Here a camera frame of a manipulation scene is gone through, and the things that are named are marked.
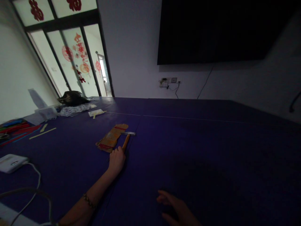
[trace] chinese character decoration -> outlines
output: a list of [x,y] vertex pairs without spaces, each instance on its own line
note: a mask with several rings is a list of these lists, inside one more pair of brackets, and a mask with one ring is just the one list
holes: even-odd
[[80,11],[82,9],[82,1],[81,0],[67,0],[69,3],[69,8],[72,11]]
[[77,43],[76,46],[77,46],[77,54],[75,55],[76,58],[81,58],[82,59],[82,64],[80,65],[80,70],[81,72],[83,73],[88,73],[89,75],[89,78],[91,78],[90,76],[90,68],[89,68],[89,65],[86,63],[88,59],[88,54],[86,52],[86,48],[85,48],[85,44],[83,42],[81,42],[81,36],[76,33],[76,36],[74,38],[75,42]]
[[67,46],[63,46],[62,48],[62,54],[64,56],[64,58],[67,60],[67,61],[71,61],[73,60],[73,53],[72,53],[72,50],[67,47]]
[[42,10],[38,7],[38,3],[35,0],[28,1],[31,6],[31,14],[33,14],[34,19],[37,21],[44,20],[44,14]]
[[86,83],[86,81],[85,81],[85,79],[82,77],[82,73],[78,70],[78,69],[76,69],[76,72],[77,72],[77,75],[78,75],[78,79],[83,83],[83,82],[85,82]]
[[98,61],[96,61],[95,67],[96,67],[96,69],[98,70],[99,76],[100,76],[100,78],[101,78],[101,74],[100,74],[101,66],[100,66],[100,63],[99,63]]

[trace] television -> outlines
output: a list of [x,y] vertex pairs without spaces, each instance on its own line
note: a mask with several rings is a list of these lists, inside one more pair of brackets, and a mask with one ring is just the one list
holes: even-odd
[[162,0],[158,65],[264,59],[298,1]]

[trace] hand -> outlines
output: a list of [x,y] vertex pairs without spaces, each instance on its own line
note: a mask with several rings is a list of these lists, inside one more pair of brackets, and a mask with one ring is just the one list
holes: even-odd
[[110,164],[108,171],[114,176],[117,176],[123,168],[125,162],[125,155],[122,148],[119,146],[118,149],[115,149],[110,154]]
[[178,214],[179,222],[166,213],[162,213],[162,217],[169,223],[170,226],[202,226],[197,218],[191,213],[183,200],[174,197],[168,192],[159,190],[160,194],[157,197],[158,203],[172,206]]

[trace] bracelet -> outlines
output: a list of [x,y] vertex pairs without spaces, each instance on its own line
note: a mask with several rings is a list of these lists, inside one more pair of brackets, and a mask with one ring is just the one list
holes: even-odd
[[86,193],[83,195],[83,198],[84,198],[84,200],[87,201],[88,205],[89,205],[92,209],[95,209],[95,206],[94,206],[93,203],[90,201],[90,199],[88,198],[88,196],[87,196]]

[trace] wall outlet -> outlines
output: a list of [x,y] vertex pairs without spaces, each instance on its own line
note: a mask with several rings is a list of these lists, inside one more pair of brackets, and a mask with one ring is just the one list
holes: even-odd
[[182,83],[182,79],[181,78],[162,78],[161,80],[159,80],[160,82],[160,88],[167,88],[170,84],[178,84],[178,83]]
[[178,82],[182,82],[182,80],[180,78],[162,78],[162,79],[165,79],[165,82],[168,82],[168,83],[178,83]]
[[172,82],[171,83],[177,83],[177,78],[172,78]]

